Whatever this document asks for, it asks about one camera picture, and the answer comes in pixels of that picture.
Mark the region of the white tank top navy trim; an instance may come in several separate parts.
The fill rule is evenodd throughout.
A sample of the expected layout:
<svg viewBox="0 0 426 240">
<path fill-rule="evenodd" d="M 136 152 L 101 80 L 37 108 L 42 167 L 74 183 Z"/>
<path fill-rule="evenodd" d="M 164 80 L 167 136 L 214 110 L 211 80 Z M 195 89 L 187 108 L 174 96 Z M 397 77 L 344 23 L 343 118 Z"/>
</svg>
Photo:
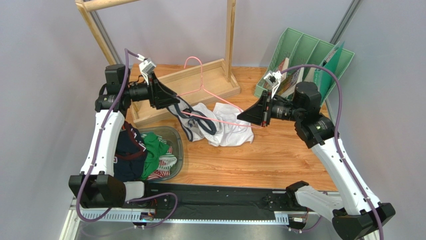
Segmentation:
<svg viewBox="0 0 426 240">
<path fill-rule="evenodd" d="M 237 147 L 252 143 L 255 137 L 251 124 L 238 120 L 240 110 L 231 104 L 217 102 L 210 110 L 202 102 L 191 106 L 180 99 L 167 110 L 177 118 L 190 142 L 205 139 L 214 147 Z"/>
</svg>

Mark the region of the pink wire hanger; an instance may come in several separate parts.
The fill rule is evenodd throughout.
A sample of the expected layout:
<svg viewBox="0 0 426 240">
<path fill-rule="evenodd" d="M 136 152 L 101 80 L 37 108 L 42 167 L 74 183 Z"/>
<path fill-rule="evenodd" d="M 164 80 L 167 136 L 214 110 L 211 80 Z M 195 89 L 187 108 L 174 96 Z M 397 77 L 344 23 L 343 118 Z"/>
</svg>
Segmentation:
<svg viewBox="0 0 426 240">
<path fill-rule="evenodd" d="M 227 98 L 240 94 L 241 88 L 226 60 L 218 59 L 202 63 L 198 57 L 189 56 L 181 73 L 184 76 L 182 82 L 184 87 L 199 84 L 197 89 L 189 91 L 185 88 L 179 91 L 178 96 L 183 99 L 187 96 L 186 100 L 191 106 L 198 103 L 207 105 L 222 101 L 237 108 L 239 113 L 243 112 L 239 106 L 227 101 Z"/>
</svg>

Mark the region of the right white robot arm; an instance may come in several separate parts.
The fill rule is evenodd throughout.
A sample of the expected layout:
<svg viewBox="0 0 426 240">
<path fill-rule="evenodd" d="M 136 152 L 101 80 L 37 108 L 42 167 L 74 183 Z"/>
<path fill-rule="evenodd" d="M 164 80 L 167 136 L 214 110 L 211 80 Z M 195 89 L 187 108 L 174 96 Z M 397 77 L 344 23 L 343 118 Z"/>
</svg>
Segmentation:
<svg viewBox="0 0 426 240">
<path fill-rule="evenodd" d="M 314 83 L 300 82 L 292 100 L 264 91 L 237 118 L 261 127 L 271 119 L 293 121 L 298 137 L 324 165 L 340 197 L 333 198 L 299 181 L 285 189 L 289 205 L 315 211 L 332 223 L 343 240 L 381 239 L 384 224 L 396 211 L 390 203 L 381 202 L 362 180 L 344 151 L 334 123 L 320 112 L 321 99 Z"/>
</svg>

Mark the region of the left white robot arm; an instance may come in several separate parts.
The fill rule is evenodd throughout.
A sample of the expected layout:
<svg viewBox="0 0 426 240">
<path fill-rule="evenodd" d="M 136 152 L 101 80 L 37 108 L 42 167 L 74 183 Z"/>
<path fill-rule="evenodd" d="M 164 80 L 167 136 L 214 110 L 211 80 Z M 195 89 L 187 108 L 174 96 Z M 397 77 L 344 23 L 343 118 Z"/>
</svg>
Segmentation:
<svg viewBox="0 0 426 240">
<path fill-rule="evenodd" d="M 86 160 L 77 175 L 69 177 L 68 186 L 84 209 L 120 208 L 127 202 L 141 201 L 145 184 L 138 180 L 119 180 L 113 164 L 120 131 L 131 102 L 148 100 L 157 110 L 177 104 L 177 94 L 161 83 L 156 65 L 139 65 L 143 83 L 129 83 L 130 69 L 124 64 L 105 68 L 105 84 L 95 101 L 95 130 Z"/>
</svg>

